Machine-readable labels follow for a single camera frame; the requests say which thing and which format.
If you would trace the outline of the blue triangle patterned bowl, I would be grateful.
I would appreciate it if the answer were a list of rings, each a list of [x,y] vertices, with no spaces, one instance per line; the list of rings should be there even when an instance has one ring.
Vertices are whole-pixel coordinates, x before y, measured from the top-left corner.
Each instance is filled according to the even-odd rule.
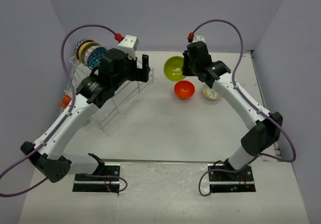
[[[98,47],[96,49],[94,49],[87,60],[87,67],[89,69],[93,69],[95,67],[99,67],[100,66],[100,62],[101,62],[101,57],[107,52],[107,49],[105,47]]]

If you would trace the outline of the lime green bowl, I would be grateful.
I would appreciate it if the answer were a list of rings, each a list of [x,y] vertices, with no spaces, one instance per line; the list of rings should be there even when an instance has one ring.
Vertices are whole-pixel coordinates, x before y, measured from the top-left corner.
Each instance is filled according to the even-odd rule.
[[[164,75],[165,77],[173,82],[181,81],[185,78],[183,75],[182,67],[184,58],[181,56],[170,57],[164,63]]]

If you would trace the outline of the orange plastic bowl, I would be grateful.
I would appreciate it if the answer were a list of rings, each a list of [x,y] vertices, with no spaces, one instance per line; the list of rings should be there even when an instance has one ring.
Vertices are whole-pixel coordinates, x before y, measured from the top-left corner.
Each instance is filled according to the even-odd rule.
[[[189,99],[194,95],[195,87],[191,82],[181,80],[175,84],[174,93],[180,99]]]

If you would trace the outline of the cream floral patterned bowl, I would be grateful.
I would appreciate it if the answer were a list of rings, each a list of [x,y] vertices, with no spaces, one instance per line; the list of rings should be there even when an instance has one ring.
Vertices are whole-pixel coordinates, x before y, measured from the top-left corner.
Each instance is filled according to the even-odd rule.
[[[218,92],[208,87],[205,83],[203,84],[203,87],[202,87],[202,93],[209,100],[219,100],[221,98]]]

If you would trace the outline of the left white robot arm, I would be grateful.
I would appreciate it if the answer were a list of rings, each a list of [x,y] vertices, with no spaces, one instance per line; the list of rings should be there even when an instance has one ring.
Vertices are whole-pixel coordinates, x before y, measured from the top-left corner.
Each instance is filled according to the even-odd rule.
[[[112,97],[126,81],[147,82],[150,73],[149,56],[142,55],[142,67],[137,59],[112,48],[101,57],[76,89],[75,96],[50,128],[34,142],[24,142],[21,151],[52,183],[67,174],[82,174],[93,180],[104,175],[104,162],[95,154],[64,156],[63,152],[84,124]]]

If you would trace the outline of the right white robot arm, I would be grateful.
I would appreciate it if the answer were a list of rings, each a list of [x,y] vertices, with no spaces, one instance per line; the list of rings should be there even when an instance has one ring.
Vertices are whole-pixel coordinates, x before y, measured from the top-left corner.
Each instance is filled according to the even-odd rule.
[[[245,165],[274,144],[280,130],[269,118],[281,125],[280,113],[271,113],[256,102],[232,78],[231,70],[222,61],[212,61],[205,42],[195,41],[183,52],[184,76],[196,76],[200,82],[220,94],[244,122],[248,133],[241,139],[241,146],[225,161],[224,175],[229,180],[237,179]]]

